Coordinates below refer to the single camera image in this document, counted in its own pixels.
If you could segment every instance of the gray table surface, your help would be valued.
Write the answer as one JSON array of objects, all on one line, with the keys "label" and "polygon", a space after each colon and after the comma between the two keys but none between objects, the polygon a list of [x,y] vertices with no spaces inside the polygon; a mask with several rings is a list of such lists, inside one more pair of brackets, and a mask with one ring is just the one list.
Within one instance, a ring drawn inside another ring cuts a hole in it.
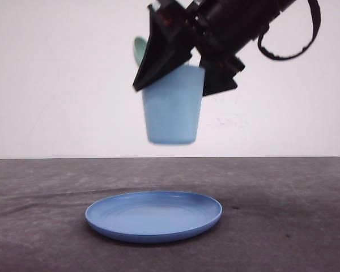
[{"label": "gray table surface", "polygon": [[[223,215],[156,245],[87,225],[92,202],[141,190],[208,194]],[[0,160],[0,271],[340,272],[340,158]]]}]

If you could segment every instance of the blue cup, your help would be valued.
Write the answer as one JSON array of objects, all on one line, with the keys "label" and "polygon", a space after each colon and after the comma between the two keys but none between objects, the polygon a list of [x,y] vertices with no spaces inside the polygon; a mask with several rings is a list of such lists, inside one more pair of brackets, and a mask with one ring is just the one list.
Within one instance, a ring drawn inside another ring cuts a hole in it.
[{"label": "blue cup", "polygon": [[188,144],[197,137],[204,68],[182,65],[142,90],[148,140]]}]

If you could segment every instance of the green object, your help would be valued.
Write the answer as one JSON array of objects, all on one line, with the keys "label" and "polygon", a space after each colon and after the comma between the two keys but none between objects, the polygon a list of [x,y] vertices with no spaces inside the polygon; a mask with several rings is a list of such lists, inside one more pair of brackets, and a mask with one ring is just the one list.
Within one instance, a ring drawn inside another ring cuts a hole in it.
[{"label": "green object", "polygon": [[134,57],[138,66],[140,66],[143,56],[145,55],[147,41],[142,37],[136,37],[134,40]]}]

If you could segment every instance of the white wall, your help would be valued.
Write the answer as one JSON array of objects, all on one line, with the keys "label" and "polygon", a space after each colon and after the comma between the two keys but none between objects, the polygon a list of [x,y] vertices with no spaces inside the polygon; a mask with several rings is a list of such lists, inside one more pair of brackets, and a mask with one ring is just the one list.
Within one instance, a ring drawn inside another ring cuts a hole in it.
[{"label": "white wall", "polygon": [[[340,156],[340,0],[320,0],[319,36],[300,58],[274,62],[248,44],[238,89],[204,98],[196,142],[176,147],[147,142],[131,87],[149,3],[0,0],[0,158]],[[311,33],[297,0],[264,43],[287,55]]]}]

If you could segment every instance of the blue plate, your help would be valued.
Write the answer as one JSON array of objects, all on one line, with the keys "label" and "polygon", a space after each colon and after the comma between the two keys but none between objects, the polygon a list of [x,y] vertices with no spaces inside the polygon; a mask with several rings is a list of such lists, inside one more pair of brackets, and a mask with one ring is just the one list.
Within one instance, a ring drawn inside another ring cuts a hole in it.
[{"label": "blue plate", "polygon": [[114,195],[86,210],[100,234],[132,243],[164,243],[198,235],[219,220],[220,203],[206,195],[150,191]]}]

